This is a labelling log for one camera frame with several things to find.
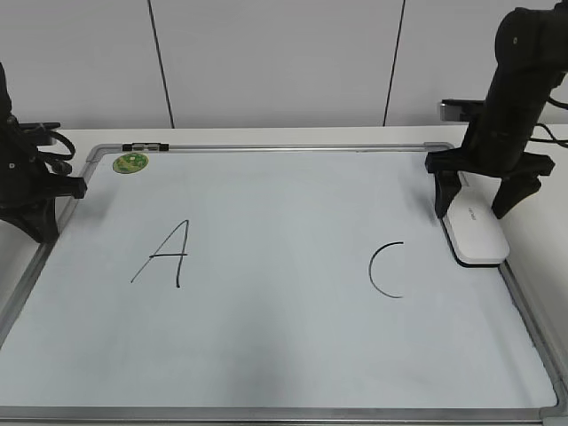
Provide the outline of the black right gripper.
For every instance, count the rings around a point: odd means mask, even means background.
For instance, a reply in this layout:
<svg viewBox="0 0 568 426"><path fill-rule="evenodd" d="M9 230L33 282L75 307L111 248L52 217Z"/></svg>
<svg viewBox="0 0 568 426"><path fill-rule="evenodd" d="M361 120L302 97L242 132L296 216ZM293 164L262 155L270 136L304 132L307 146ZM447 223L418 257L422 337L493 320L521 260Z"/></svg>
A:
<svg viewBox="0 0 568 426"><path fill-rule="evenodd" d="M525 151L541 111L540 106L484 102L482 112L468 122L459 147L427 155L425 167L429 173L434 173L438 218L446 215L462 189L457 171L507 178L501 181L493 198L492 211L498 219L540 190L541 182L537 177L519 175L548 176L555 167L550 157Z"/></svg>

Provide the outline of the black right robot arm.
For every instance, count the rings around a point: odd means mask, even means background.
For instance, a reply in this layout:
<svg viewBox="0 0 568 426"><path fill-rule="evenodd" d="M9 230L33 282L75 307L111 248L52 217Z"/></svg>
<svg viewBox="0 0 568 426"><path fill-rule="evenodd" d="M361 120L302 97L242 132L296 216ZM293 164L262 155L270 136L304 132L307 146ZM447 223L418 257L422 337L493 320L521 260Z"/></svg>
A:
<svg viewBox="0 0 568 426"><path fill-rule="evenodd" d="M469 121L460 146L427 155L435 179L435 212L446 215L462 189L461 171L498 178L492 211L506 216L540 190L555 167L544 154L526 152L534 127L567 73L567 3L548 10L518 7L498 27L497 67L485 101Z"/></svg>

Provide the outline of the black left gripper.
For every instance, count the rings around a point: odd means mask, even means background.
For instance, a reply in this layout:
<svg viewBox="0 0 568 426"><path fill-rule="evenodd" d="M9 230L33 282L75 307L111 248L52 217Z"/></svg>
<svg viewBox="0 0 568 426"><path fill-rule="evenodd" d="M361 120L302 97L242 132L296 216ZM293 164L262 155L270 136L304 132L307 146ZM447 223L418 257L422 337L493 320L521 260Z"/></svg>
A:
<svg viewBox="0 0 568 426"><path fill-rule="evenodd" d="M71 175L75 146L57 132L60 126L20 123L1 72L1 219L37 242L59 237L59 197L80 200L86 194L85 180Z"/></svg>

